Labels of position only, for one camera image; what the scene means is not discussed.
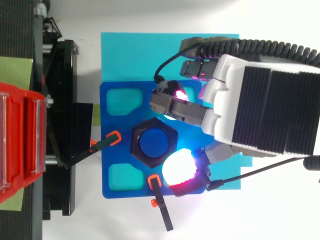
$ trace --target metal rod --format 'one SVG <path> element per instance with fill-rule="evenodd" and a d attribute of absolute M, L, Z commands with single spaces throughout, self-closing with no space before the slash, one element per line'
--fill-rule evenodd
<path fill-rule="evenodd" d="M 54 155 L 46 155 L 45 165 L 58 165 L 58 159 Z"/>
<path fill-rule="evenodd" d="M 42 53 L 43 54 L 50 54 L 52 46 L 53 46 L 52 44 L 43 44 L 42 45 Z"/>

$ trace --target orange clamp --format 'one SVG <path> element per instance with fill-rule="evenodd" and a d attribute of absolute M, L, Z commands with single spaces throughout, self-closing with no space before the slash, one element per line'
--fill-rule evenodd
<path fill-rule="evenodd" d="M 158 183 L 159 183 L 159 186 L 161 187 L 162 186 L 162 183 L 161 183 L 161 180 L 160 180 L 160 177 L 158 174 L 153 174 L 153 175 L 150 175 L 148 177 L 148 184 L 149 184 L 149 187 L 151 190 L 153 190 L 154 188 L 152 187 L 152 184 L 151 184 L 151 179 L 157 179 L 158 180 Z"/>
<path fill-rule="evenodd" d="M 115 140 L 113 143 L 110 144 L 110 146 L 116 145 L 117 143 L 119 143 L 121 141 L 121 134 L 117 130 L 110 132 L 109 134 L 107 134 L 105 136 L 105 138 L 108 138 L 113 134 L 116 134 L 116 136 L 118 137 L 118 140 Z"/>

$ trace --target black cable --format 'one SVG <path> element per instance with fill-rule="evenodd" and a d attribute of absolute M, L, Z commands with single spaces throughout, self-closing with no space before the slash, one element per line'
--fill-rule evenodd
<path fill-rule="evenodd" d="M 157 70 L 155 71 L 154 73 L 154 77 L 153 77 L 153 80 L 155 81 L 156 84 L 162 82 L 165 80 L 165 78 L 161 75 L 159 75 L 160 71 L 165 67 L 167 66 L 169 63 L 171 63 L 173 60 L 177 59 L 178 57 L 180 57 L 181 55 L 185 54 L 186 52 L 190 51 L 191 49 L 194 49 L 198 46 L 201 45 L 201 42 L 198 42 L 198 43 L 195 43 L 185 49 L 183 49 L 182 51 L 178 52 L 176 55 L 170 57 L 167 61 L 165 61 L 164 63 L 162 63 L 158 68 Z"/>
<path fill-rule="evenodd" d="M 284 164 L 292 163 L 292 162 L 295 162 L 295 161 L 298 161 L 298 160 L 301 160 L 301 159 L 304 159 L 304 158 L 295 158 L 294 157 L 294 158 L 290 158 L 290 159 L 287 159 L 287 160 L 284 160 L 284 161 L 277 162 L 277 163 L 269 165 L 269 166 L 265 166 L 263 168 L 255 170 L 255 171 L 248 172 L 246 174 L 242 174 L 242 175 L 239 175 L 239 176 L 227 178 L 225 180 L 214 180 L 209 184 L 209 186 L 207 187 L 207 190 L 211 191 L 211 190 L 214 190 L 214 189 L 217 189 L 217 188 L 221 187 L 222 185 L 224 185 L 226 183 L 230 183 L 230 182 L 233 182 L 233 181 L 236 181 L 236 180 L 244 179 L 244 178 L 250 177 L 252 175 L 259 174 L 259 173 L 262 173 L 264 171 L 279 167 L 279 166 L 284 165 Z"/>

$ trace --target black metal frame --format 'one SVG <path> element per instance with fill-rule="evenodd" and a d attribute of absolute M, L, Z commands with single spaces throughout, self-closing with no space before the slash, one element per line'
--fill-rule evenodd
<path fill-rule="evenodd" d="M 57 163 L 46 165 L 43 174 L 43 220 L 50 220 L 51 210 L 74 212 L 76 166 L 66 169 L 64 163 L 90 147 L 93 104 L 76 103 L 76 47 L 73 40 L 56 41 L 43 55 L 43 88 L 54 101 L 47 110 L 46 154 Z"/>

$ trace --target cable connector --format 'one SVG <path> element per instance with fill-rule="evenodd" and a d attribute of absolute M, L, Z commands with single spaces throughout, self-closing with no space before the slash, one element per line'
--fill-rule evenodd
<path fill-rule="evenodd" d="M 224 185 L 224 181 L 220 179 L 220 180 L 214 180 L 210 182 L 210 184 L 208 184 L 205 188 L 207 191 L 211 191 L 211 190 L 218 189 L 223 185 Z"/>

